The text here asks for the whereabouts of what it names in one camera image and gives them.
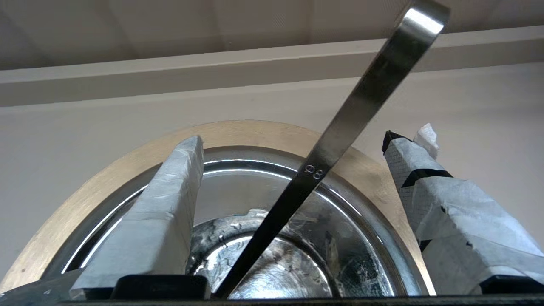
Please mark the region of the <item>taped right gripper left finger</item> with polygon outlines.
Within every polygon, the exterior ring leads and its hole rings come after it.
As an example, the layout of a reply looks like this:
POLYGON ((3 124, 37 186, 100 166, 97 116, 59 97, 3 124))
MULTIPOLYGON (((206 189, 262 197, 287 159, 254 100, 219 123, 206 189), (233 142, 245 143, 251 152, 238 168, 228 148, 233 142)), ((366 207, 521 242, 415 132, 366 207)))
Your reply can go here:
POLYGON ((93 300, 132 275, 181 275, 189 259, 204 168, 203 141, 178 143, 70 289, 93 300))

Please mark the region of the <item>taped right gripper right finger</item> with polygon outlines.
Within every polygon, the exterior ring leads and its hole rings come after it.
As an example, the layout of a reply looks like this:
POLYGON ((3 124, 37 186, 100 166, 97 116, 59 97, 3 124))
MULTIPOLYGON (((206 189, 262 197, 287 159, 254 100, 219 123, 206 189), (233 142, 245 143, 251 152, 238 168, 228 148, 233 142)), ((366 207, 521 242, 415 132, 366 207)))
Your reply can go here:
POLYGON ((542 294, 543 249, 495 199, 437 162, 430 124, 388 130, 382 153, 439 295, 542 294))

